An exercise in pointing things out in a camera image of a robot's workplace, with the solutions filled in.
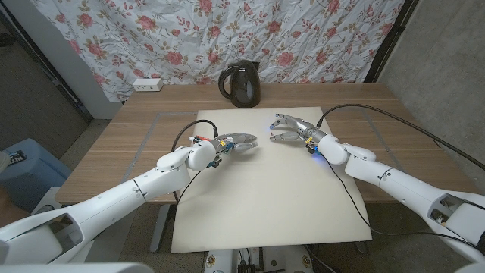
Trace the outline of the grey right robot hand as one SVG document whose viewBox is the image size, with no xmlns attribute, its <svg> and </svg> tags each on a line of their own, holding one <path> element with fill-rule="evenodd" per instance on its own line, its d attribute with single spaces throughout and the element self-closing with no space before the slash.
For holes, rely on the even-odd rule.
<svg viewBox="0 0 485 273">
<path fill-rule="evenodd" d="M 270 125 L 270 129 L 286 125 L 291 131 L 273 135 L 270 137 L 271 141 L 301 139 L 306 143 L 319 143 L 326 136 L 325 132 L 301 118 L 285 114 L 275 114 L 275 116 L 277 120 Z"/>
</svg>

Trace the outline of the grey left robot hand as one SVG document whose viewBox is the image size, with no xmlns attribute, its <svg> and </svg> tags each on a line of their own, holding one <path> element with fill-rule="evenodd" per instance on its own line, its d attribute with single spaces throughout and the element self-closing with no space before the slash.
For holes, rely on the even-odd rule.
<svg viewBox="0 0 485 273">
<path fill-rule="evenodd" d="M 217 154 L 230 154 L 232 152 L 245 152 L 258 147 L 257 137 L 248 133 L 229 133 L 217 136 L 215 151 Z"/>
</svg>

